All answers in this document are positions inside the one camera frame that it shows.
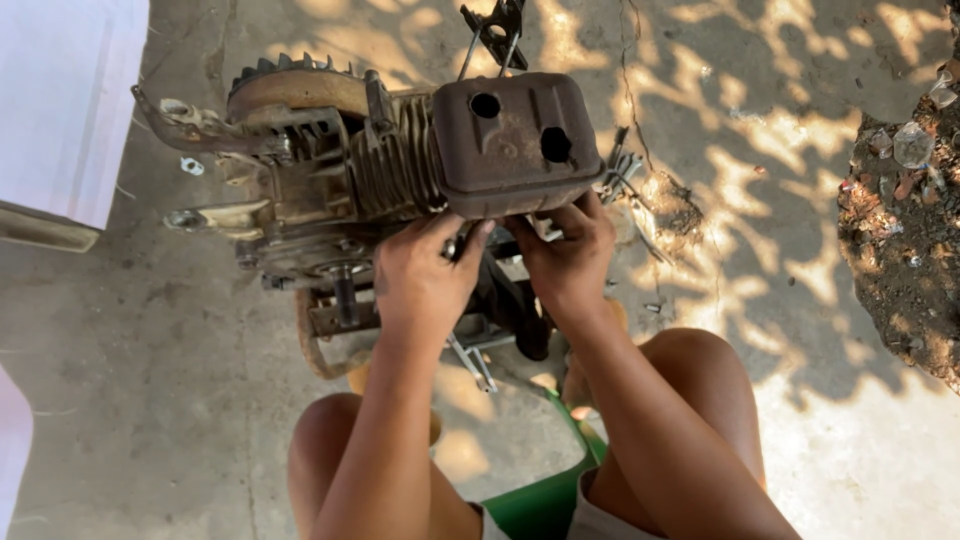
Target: small engine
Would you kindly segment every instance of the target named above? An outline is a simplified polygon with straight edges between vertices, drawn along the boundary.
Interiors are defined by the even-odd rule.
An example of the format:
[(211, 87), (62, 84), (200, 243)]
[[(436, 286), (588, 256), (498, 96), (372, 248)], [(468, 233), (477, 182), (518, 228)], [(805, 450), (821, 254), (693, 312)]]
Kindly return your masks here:
[[(503, 77), (526, 70), (516, 46), (522, 0), (498, 0), (493, 14), (461, 8), (473, 31), (461, 80), (391, 92), (376, 71), (356, 76), (308, 54), (260, 59), (233, 81), (226, 119), (177, 100), (155, 107), (132, 92), (156, 135), (188, 152), (210, 152), (227, 184), (246, 201), (171, 211), (182, 233), (235, 239), (237, 264), (260, 271), (265, 288), (295, 290), (300, 344), (314, 371), (327, 364), (318, 338), (377, 328), (372, 255), (411, 220), (450, 207), (468, 220), (525, 214), (572, 202), (602, 180), (583, 95), (564, 74)], [(499, 27), (504, 32), (495, 32)], [(478, 42), (503, 66), (501, 77), (464, 79)], [(468, 312), (516, 335), (533, 359), (546, 356), (549, 326), (528, 282), (496, 264), (518, 254), (509, 234), (492, 234)]]

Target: green plastic chair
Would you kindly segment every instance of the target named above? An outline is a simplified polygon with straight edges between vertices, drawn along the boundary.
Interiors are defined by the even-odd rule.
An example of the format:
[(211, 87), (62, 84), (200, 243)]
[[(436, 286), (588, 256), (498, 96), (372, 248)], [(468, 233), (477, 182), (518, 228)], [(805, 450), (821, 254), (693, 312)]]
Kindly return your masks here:
[(544, 388), (546, 399), (563, 415), (587, 455), (573, 466), (542, 479), (483, 501), (493, 520), (512, 540), (562, 540), (570, 529), (577, 506), (577, 480), (581, 473), (600, 465), (607, 445), (586, 422), (574, 420), (560, 401), (560, 394)]

